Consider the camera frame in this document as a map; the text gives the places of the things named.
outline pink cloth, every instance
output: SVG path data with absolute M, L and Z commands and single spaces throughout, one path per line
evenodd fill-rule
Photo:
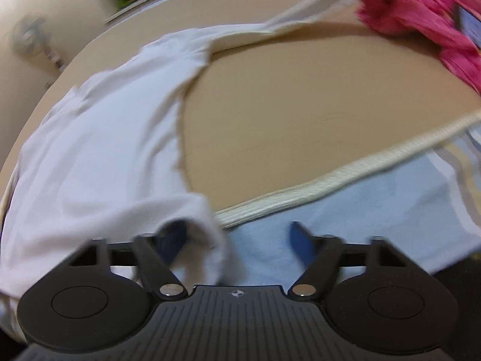
M 481 56 L 475 44 L 454 28 L 454 3 L 481 12 L 481 0 L 363 0 L 358 15 L 384 35 L 417 30 L 441 46 L 443 64 L 481 93 Z

